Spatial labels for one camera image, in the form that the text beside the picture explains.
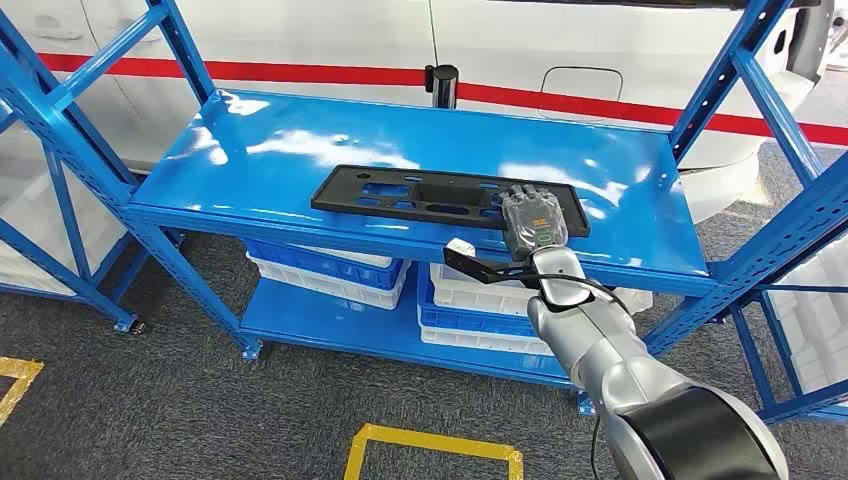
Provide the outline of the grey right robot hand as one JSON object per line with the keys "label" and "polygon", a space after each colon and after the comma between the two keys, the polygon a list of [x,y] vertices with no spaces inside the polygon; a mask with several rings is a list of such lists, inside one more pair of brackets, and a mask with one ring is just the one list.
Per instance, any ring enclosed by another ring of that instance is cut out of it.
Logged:
{"label": "grey right robot hand", "polygon": [[525,261],[542,248],[566,245],[566,222],[558,199],[547,188],[512,185],[498,196],[506,225],[503,237],[513,261]]}

